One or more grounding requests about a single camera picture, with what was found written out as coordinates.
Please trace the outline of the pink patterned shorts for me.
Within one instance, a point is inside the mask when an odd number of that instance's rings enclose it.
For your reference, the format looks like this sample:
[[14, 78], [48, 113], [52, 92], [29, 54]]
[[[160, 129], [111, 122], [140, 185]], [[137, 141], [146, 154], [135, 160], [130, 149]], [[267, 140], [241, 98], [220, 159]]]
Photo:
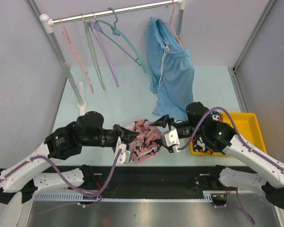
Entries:
[[155, 142], [161, 139], [161, 131], [150, 124], [151, 121], [147, 119], [138, 119], [128, 127], [128, 130], [139, 133], [129, 147], [132, 151], [132, 161], [136, 164], [155, 158], [161, 149], [161, 145]]

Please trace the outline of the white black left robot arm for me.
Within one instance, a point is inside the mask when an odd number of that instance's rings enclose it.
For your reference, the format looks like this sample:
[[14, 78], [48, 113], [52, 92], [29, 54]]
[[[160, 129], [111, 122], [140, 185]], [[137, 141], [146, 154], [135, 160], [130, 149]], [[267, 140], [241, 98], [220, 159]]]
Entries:
[[68, 172], [61, 172], [57, 164], [79, 155], [83, 147], [112, 148], [115, 153], [113, 166], [126, 162], [122, 155], [129, 153], [130, 143], [138, 132], [118, 124], [113, 129], [103, 128], [104, 117], [94, 111], [77, 118], [65, 127], [56, 129], [44, 142], [20, 163], [0, 169], [0, 203], [8, 204], [16, 193], [22, 196], [22, 203], [43, 190], [69, 188], [86, 198], [98, 198], [101, 191], [94, 191], [95, 175], [92, 168], [82, 165]]

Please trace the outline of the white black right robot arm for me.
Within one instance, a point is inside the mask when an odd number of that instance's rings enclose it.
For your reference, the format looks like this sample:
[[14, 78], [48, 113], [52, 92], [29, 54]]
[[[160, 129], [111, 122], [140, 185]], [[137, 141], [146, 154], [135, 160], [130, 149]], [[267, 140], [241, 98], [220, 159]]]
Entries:
[[223, 186], [241, 188], [257, 193], [284, 209], [284, 163], [246, 140], [233, 120], [231, 125], [213, 120], [210, 113], [214, 110], [215, 108], [208, 109], [200, 102], [193, 102], [186, 107], [187, 121], [176, 123], [168, 115], [159, 118], [151, 126], [168, 127], [168, 131], [162, 134], [157, 143], [170, 153], [176, 153], [187, 147], [180, 145], [180, 139], [188, 138], [192, 142], [195, 136], [200, 136], [202, 141], [199, 147], [231, 155], [255, 171], [251, 174], [216, 166], [215, 173], [209, 177], [209, 185], [213, 189], [219, 190]]

